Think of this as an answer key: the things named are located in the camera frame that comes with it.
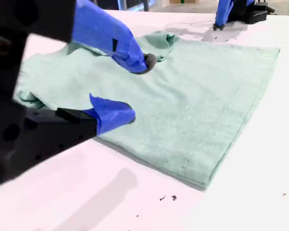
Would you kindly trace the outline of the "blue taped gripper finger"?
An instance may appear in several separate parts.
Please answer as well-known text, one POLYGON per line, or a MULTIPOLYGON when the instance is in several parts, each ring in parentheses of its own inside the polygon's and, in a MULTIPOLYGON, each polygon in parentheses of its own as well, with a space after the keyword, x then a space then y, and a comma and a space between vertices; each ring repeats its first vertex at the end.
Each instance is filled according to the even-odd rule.
POLYGON ((233 6, 234 6, 234 1, 233 0, 227 0, 225 6, 226 6, 226 11, 225 11, 224 19, 225 19, 225 22, 227 23, 228 18, 229 18, 229 14, 230 14, 233 6))
POLYGON ((89 96, 85 110, 26 109, 21 133, 21 163, 32 167, 106 132, 131 124, 136 115, 124 102, 89 96))
POLYGON ((90 0, 40 0, 38 6, 45 37, 97 48, 134 74, 149 72, 157 62, 125 24, 90 0))
POLYGON ((227 22, 227 12, 229 8, 228 0, 219 0, 218 8, 215 17, 215 23, 213 24, 213 30, 223 30, 227 22))

